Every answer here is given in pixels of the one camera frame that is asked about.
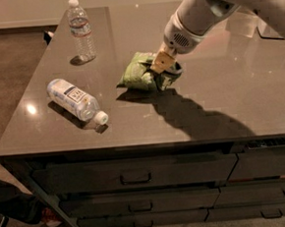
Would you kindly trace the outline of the white gripper with vent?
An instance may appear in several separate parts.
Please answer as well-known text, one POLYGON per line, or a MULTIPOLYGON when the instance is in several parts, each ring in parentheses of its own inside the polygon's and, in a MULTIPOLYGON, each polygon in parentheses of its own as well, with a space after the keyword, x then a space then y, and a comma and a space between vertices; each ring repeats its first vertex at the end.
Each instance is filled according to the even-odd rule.
POLYGON ((176 55, 190 53, 202 40, 203 36, 190 32, 183 26, 177 14, 172 15, 165 26, 163 43, 152 60, 150 69, 157 74, 172 72, 176 55))

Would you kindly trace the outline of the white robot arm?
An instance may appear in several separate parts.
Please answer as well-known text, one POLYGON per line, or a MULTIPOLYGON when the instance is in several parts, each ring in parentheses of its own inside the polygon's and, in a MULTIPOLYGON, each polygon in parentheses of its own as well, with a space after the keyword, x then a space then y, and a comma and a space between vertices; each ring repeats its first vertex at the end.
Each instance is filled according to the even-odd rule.
POLYGON ((241 6, 285 38, 285 0, 183 0, 165 26, 150 69, 157 73, 169 69, 179 54, 190 53, 217 23, 241 6))

